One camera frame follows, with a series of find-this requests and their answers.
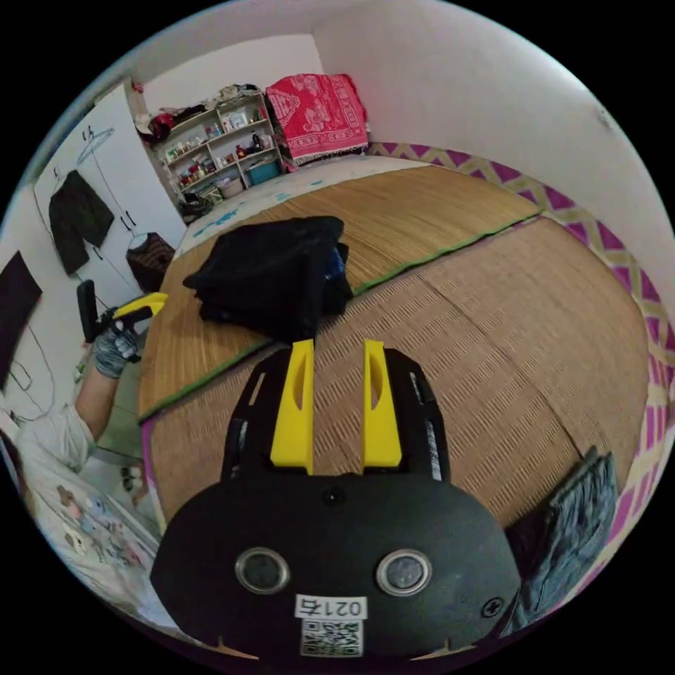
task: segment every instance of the screw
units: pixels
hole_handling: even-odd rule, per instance
[[[501,598],[491,598],[480,610],[480,614],[484,619],[492,619],[497,616],[504,606],[504,601]]]
[[[321,499],[326,506],[339,506],[345,503],[345,491],[340,487],[329,487],[323,491]]]

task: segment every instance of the person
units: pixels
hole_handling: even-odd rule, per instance
[[[150,584],[158,528],[78,475],[108,425],[120,376],[137,349],[133,329],[109,327],[94,343],[94,367],[75,403],[26,423],[13,443],[2,434],[0,446],[29,512],[75,576],[117,609],[175,635]]]

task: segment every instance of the folded clothing pile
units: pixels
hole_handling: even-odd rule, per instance
[[[353,297],[343,230],[332,216],[237,228],[218,238],[183,285],[201,300],[205,321],[235,323],[289,344],[314,338],[321,317],[342,314]]]
[[[593,446],[549,499],[506,530],[522,585],[502,636],[541,619],[591,569],[610,533],[617,493],[614,456]]]

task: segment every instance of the printed number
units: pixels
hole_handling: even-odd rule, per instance
[[[357,619],[367,618],[365,598],[326,598],[297,596],[295,616],[300,619]]]

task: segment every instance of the qr code label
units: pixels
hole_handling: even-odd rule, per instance
[[[300,656],[355,657],[364,655],[362,621],[302,620]]]

